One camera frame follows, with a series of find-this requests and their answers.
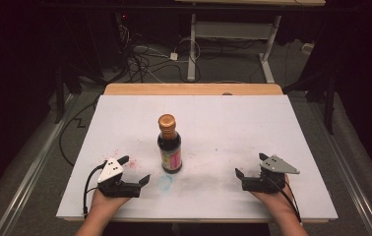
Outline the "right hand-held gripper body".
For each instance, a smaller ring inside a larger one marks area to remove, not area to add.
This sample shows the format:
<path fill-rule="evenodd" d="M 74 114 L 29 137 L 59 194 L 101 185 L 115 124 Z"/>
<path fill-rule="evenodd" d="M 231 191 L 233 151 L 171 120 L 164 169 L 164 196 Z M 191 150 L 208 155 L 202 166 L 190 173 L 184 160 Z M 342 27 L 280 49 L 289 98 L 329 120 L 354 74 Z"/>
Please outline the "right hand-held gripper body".
<path fill-rule="evenodd" d="M 286 174 L 299 173 L 298 169 L 282 158 L 272 155 L 267 160 L 261 160 L 258 177 L 244 176 L 241 180 L 241 187 L 243 191 L 275 194 L 284 188 Z"/>

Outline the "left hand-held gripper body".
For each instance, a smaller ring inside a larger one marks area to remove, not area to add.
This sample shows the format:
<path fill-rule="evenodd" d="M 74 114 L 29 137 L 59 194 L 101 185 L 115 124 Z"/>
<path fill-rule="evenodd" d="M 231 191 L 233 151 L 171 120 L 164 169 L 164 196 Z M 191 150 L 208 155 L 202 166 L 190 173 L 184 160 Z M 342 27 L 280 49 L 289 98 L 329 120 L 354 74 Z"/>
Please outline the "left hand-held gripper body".
<path fill-rule="evenodd" d="M 138 198 L 142 187 L 139 183 L 126 183 L 121 180 L 123 165 L 118 159 L 109 158 L 97 179 L 97 188 L 110 198 Z"/>

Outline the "dark sauce bottle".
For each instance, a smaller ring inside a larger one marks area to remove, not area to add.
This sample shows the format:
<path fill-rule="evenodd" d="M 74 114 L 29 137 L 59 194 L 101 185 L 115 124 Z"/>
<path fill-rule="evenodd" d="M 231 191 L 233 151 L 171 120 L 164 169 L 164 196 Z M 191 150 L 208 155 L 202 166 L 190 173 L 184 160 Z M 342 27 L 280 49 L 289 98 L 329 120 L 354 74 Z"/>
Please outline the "dark sauce bottle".
<path fill-rule="evenodd" d="M 160 150 L 161 166 L 167 173 L 176 173 L 182 167 L 181 136 L 176 131 L 173 115 L 163 114 L 158 118 L 160 133 L 157 145 Z"/>

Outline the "person's right hand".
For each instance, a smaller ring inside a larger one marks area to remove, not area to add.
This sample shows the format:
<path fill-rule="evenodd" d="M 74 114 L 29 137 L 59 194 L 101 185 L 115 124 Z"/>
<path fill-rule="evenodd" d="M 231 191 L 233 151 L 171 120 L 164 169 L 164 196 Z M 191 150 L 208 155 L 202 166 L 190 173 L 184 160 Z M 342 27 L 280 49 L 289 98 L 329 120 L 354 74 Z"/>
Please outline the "person's right hand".
<path fill-rule="evenodd" d="M 252 192 L 252 195 L 265 205 L 271 215 L 273 211 L 280 209 L 291 209 L 295 214 L 292 207 L 293 197 L 288 184 L 285 184 L 281 192 L 275 194 Z"/>

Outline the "person's left hand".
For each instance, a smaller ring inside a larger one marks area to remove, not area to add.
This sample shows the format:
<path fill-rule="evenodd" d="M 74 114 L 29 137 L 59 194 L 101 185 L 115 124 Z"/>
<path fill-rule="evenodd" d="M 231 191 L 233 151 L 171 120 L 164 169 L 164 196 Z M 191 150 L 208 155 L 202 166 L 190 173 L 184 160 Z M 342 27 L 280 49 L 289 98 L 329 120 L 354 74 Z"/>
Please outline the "person's left hand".
<path fill-rule="evenodd" d="M 91 210 L 101 210 L 114 214 L 123 205 L 128 203 L 130 198 L 110 198 L 106 197 L 100 190 L 95 190 L 91 202 Z"/>

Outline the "dark metal stand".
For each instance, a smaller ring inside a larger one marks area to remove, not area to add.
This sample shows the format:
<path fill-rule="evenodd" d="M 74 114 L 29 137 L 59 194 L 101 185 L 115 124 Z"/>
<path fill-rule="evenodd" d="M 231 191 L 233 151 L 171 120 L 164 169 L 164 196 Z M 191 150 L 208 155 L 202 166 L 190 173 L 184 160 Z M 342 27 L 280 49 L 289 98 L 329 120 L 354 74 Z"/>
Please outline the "dark metal stand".
<path fill-rule="evenodd" d="M 73 64 L 60 65 L 55 71 L 56 124 L 62 120 L 65 112 L 64 88 L 67 88 L 70 94 L 82 92 L 77 69 Z"/>
<path fill-rule="evenodd" d="M 295 90 L 305 90 L 308 102 L 325 101 L 324 105 L 324 125 L 328 133 L 332 135 L 334 99 L 336 91 L 336 77 L 334 67 L 327 65 L 324 69 L 314 72 L 310 76 L 302 76 L 297 82 L 282 89 L 284 94 Z"/>

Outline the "metal floor rail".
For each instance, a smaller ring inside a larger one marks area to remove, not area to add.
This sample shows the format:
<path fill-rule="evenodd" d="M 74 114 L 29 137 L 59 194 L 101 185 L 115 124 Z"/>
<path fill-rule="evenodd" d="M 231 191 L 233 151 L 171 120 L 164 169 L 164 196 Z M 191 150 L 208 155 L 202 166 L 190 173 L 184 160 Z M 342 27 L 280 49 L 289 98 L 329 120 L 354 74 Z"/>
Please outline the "metal floor rail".
<path fill-rule="evenodd" d="M 79 97 L 75 94 L 69 94 L 64 103 L 65 111 L 57 123 L 55 123 L 49 132 L 41 150 L 35 156 L 31 166 L 29 167 L 23 181 L 21 182 L 16 194 L 11 199 L 3 216 L 0 219 L 0 236 L 10 236 L 16 222 L 18 221 L 28 199 L 31 196 L 38 178 L 47 162 L 50 151 L 62 132 L 66 120 L 70 117 L 70 112 L 73 110 Z"/>
<path fill-rule="evenodd" d="M 364 192 L 360 189 L 360 185 L 357 182 L 354 173 L 350 169 L 350 166 L 343 155 L 341 148 L 335 139 L 334 135 L 331 135 L 324 125 L 324 115 L 321 107 L 317 103 L 311 103 L 310 109 L 314 114 L 319 126 L 325 135 L 328 144 L 333 150 L 332 157 L 336 163 L 337 170 L 350 194 L 351 201 L 354 204 L 357 213 L 359 214 L 364 226 L 367 229 L 369 236 L 372 236 L 372 207 Z"/>

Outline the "white metal desk frame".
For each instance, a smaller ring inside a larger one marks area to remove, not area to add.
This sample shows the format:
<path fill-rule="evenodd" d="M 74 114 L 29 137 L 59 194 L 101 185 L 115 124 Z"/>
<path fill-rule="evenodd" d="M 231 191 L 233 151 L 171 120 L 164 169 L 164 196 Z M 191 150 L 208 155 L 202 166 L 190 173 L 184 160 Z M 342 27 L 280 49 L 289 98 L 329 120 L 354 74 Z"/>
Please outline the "white metal desk frame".
<path fill-rule="evenodd" d="M 300 10 L 305 8 L 324 7 L 326 0 L 175 0 L 176 2 L 186 3 L 187 7 L 203 7 L 204 5 L 215 5 L 220 7 L 225 4 L 227 7 L 237 5 L 244 9 L 249 7 L 278 7 L 280 10 L 298 7 Z M 223 39 L 250 39 L 265 40 L 266 49 L 258 54 L 265 81 L 274 84 L 275 80 L 269 65 L 269 56 L 279 30 L 281 14 L 269 23 L 236 23 L 233 20 L 198 20 L 197 14 L 191 15 L 190 41 L 188 57 L 187 81 L 196 82 L 198 76 L 197 59 L 201 52 L 201 47 L 197 42 L 198 38 L 223 38 Z"/>

